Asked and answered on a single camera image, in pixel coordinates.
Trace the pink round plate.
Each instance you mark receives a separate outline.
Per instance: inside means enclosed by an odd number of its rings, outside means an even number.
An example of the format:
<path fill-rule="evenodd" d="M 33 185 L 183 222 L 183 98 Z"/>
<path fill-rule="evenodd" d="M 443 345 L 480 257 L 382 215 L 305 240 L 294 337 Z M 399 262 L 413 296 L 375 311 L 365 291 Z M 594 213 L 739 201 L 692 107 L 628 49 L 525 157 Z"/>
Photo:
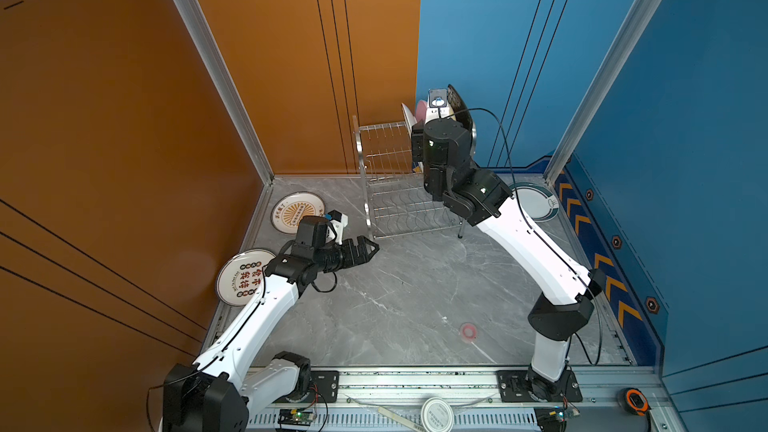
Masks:
<path fill-rule="evenodd" d="M 428 104 L 425 100 L 420 100 L 417 103 L 416 111 L 414 113 L 414 117 L 416 119 L 416 122 L 426 122 L 427 121 L 427 111 L 428 111 Z"/>

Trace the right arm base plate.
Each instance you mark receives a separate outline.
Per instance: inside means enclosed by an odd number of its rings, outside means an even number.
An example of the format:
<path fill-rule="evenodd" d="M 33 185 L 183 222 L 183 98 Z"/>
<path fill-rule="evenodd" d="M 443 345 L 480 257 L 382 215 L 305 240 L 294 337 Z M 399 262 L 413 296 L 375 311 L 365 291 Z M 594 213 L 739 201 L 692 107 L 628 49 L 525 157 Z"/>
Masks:
<path fill-rule="evenodd" d="M 583 401 L 580 384 L 570 368 L 566 368 L 554 382 L 548 381 L 532 369 L 499 370 L 496 372 L 496 378 L 504 403 Z"/>

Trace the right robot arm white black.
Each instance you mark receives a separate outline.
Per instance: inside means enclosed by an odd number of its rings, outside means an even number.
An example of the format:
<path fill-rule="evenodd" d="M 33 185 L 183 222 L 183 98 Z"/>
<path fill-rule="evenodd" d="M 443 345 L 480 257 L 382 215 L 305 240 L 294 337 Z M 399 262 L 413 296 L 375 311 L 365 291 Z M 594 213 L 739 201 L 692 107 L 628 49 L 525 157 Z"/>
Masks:
<path fill-rule="evenodd" d="M 525 212 L 516 190 L 478 167 L 471 142 L 469 129 L 451 118 L 412 127 L 412 156 L 423 165 L 425 191 L 496 241 L 540 288 L 528 315 L 536 336 L 526 383 L 539 401 L 562 400 L 573 382 L 571 339 L 589 323 L 605 275 L 567 255 Z"/>

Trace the steel two-tier dish rack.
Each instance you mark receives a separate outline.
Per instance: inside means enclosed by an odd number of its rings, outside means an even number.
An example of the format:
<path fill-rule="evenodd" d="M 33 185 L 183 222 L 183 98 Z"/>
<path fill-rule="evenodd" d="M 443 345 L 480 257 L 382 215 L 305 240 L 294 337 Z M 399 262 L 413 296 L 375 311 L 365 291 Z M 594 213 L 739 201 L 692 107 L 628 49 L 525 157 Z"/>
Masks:
<path fill-rule="evenodd" d="M 423 188 L 422 168 L 412 161 L 407 124 L 361 125 L 357 117 L 352 123 L 369 237 L 454 230 L 462 238 L 465 222 L 434 202 Z"/>

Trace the white plate dark green rim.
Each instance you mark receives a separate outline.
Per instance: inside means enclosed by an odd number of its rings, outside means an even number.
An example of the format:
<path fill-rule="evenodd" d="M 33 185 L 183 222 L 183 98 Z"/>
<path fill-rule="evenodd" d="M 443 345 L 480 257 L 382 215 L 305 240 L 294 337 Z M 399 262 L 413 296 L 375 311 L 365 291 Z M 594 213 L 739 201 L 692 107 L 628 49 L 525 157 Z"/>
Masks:
<path fill-rule="evenodd" d="M 519 183 L 514 190 L 523 210 L 534 221 L 546 222 L 558 215 L 559 201 L 547 188 L 534 183 Z"/>

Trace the black floral square plate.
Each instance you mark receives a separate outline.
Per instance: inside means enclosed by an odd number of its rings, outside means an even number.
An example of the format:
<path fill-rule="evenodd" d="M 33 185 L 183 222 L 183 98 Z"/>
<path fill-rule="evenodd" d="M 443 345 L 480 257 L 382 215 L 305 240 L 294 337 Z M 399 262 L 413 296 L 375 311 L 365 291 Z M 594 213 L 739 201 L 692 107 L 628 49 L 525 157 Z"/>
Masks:
<path fill-rule="evenodd" d="M 470 157 L 473 158 L 476 150 L 477 130 L 474 119 L 469 111 L 469 107 L 451 84 L 447 86 L 447 99 L 454 113 L 453 118 L 470 132 L 471 141 L 469 154 Z"/>

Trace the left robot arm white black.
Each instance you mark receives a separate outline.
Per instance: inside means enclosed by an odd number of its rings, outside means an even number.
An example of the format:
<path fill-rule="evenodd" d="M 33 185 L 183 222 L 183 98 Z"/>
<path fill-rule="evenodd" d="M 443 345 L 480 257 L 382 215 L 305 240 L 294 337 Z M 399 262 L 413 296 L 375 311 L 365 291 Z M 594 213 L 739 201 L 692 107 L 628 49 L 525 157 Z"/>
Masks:
<path fill-rule="evenodd" d="M 344 235 L 344 214 L 305 216 L 296 235 L 262 270 L 254 297 L 191 364 L 175 365 L 159 385 L 162 414 L 153 431 L 243 431 L 251 413 L 280 399 L 312 399 L 311 361 L 281 352 L 256 376 L 248 371 L 282 317 L 321 273 L 370 262 L 380 246 Z"/>

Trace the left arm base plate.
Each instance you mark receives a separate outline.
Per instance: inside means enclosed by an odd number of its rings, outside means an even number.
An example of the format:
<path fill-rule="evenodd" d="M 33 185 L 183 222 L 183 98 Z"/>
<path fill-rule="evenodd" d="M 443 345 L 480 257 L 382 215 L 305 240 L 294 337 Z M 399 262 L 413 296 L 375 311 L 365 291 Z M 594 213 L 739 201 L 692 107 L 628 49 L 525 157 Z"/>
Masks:
<path fill-rule="evenodd" d="M 327 402 L 328 404 L 336 403 L 339 392 L 339 377 L 340 374 L 337 370 L 312 369 L 310 371 L 309 386 L 305 394 L 301 397 L 296 394 L 282 396 L 275 400 L 273 404 L 309 404 L 315 399 L 316 392 L 320 394 L 321 402 Z"/>

